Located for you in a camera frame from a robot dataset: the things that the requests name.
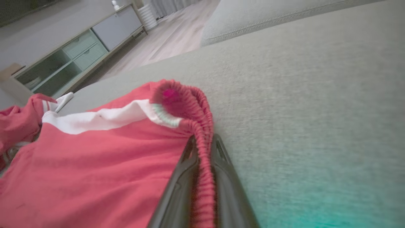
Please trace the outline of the white ribbed cylinder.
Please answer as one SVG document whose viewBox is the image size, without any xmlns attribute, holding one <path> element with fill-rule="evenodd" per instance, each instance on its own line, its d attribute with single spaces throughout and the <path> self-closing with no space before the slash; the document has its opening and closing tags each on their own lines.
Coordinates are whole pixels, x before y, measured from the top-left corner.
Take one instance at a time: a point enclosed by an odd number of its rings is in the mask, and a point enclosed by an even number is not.
<svg viewBox="0 0 405 228">
<path fill-rule="evenodd" d="M 158 26 L 156 17 L 154 17 L 151 7 L 145 4 L 143 7 L 138 9 L 138 15 L 143 24 L 144 29 L 149 32 Z"/>
</svg>

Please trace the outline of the white and green sideboard cabinet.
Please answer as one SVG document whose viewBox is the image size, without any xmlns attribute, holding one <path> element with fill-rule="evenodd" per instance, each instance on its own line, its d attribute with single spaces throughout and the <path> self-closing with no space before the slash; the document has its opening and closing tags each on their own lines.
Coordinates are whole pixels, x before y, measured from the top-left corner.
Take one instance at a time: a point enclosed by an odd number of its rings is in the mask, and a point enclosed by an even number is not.
<svg viewBox="0 0 405 228">
<path fill-rule="evenodd" d="M 133 4 L 70 0 L 0 28 L 0 108 L 72 92 L 137 34 Z"/>
</svg>

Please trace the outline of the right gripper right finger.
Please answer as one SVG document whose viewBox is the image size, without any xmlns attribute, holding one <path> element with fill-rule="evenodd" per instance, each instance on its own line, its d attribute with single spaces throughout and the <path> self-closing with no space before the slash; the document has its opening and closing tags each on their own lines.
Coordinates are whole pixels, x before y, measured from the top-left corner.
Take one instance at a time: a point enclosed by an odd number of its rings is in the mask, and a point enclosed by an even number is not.
<svg viewBox="0 0 405 228">
<path fill-rule="evenodd" d="M 259 228 L 237 172 L 218 134 L 211 145 L 211 170 L 216 185 L 217 228 Z"/>
</svg>

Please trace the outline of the large grey sofa seat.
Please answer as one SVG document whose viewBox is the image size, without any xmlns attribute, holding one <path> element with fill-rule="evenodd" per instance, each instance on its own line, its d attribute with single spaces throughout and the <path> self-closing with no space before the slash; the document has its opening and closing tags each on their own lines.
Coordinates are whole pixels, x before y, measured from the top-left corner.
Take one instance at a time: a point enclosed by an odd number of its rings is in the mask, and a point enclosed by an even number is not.
<svg viewBox="0 0 405 228">
<path fill-rule="evenodd" d="M 285 22 L 91 84 L 199 87 L 262 228 L 405 228 L 405 0 Z"/>
</svg>

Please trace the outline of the red shorts with white trim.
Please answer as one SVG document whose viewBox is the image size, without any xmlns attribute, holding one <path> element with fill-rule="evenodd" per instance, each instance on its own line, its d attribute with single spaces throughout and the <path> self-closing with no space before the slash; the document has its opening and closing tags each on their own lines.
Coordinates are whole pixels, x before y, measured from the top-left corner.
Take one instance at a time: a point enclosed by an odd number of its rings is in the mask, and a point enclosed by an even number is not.
<svg viewBox="0 0 405 228">
<path fill-rule="evenodd" d="M 85 112 L 46 112 L 32 142 L 0 155 L 0 228 L 146 228 L 191 136 L 191 228 L 216 228 L 208 99 L 164 79 Z"/>
</svg>

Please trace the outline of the grey curtain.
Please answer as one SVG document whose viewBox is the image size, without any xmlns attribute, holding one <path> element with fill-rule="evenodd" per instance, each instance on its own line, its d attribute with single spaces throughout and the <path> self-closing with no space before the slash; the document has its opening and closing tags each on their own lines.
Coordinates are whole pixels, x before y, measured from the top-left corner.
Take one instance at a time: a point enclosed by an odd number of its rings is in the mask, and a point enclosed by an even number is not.
<svg viewBox="0 0 405 228">
<path fill-rule="evenodd" d="M 199 1 L 201 0 L 143 0 L 143 3 L 149 5 L 155 18 L 162 18 Z"/>
</svg>

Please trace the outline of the red shirt with white sleeves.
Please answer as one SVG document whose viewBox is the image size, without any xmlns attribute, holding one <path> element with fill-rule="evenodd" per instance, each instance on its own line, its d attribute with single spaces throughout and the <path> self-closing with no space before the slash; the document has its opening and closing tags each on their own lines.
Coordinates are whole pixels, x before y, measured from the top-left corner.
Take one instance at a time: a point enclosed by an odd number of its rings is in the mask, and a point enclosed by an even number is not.
<svg viewBox="0 0 405 228">
<path fill-rule="evenodd" d="M 24 107 L 12 106 L 0 111 L 0 155 L 8 155 L 33 141 L 48 111 L 59 112 L 72 98 L 69 92 L 57 99 L 44 94 L 32 95 Z"/>
</svg>

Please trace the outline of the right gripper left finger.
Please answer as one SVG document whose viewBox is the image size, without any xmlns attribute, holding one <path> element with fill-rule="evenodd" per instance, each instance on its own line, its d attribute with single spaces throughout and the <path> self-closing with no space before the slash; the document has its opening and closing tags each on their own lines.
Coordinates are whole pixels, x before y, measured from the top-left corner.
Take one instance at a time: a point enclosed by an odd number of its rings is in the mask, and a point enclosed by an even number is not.
<svg viewBox="0 0 405 228">
<path fill-rule="evenodd" d="M 191 136 L 147 228 L 191 228 L 192 195 L 199 163 L 196 139 Z"/>
</svg>

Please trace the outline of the grey sofa cushion with seam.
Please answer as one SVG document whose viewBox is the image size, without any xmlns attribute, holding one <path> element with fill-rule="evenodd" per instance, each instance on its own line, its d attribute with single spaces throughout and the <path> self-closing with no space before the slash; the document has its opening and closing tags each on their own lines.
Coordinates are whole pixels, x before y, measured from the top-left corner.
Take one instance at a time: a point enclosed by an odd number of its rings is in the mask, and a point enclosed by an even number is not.
<svg viewBox="0 0 405 228">
<path fill-rule="evenodd" d="M 220 0 L 204 26 L 201 46 L 306 17 L 383 0 Z"/>
</svg>

